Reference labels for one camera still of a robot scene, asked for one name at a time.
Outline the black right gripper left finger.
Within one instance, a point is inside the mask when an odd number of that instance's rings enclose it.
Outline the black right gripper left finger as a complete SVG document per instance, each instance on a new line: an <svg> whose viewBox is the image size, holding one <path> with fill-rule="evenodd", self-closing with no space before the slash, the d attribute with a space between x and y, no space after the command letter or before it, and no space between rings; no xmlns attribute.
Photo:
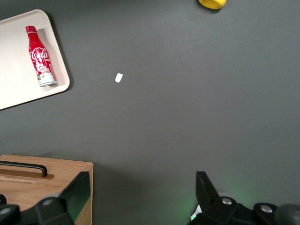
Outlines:
<svg viewBox="0 0 300 225"><path fill-rule="evenodd" d="M90 198L90 174L80 172L57 197L47 197L20 211L16 204L0 207L2 225L74 225Z"/></svg>

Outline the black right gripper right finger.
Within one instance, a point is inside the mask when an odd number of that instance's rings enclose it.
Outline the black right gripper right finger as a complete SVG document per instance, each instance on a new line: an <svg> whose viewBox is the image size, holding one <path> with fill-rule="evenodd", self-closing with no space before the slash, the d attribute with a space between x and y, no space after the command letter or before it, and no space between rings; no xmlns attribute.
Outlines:
<svg viewBox="0 0 300 225"><path fill-rule="evenodd" d="M229 196L221 196L206 172L197 172L195 195L201 209L191 216L190 225L274 225L278 208L257 203L249 209Z"/></svg>

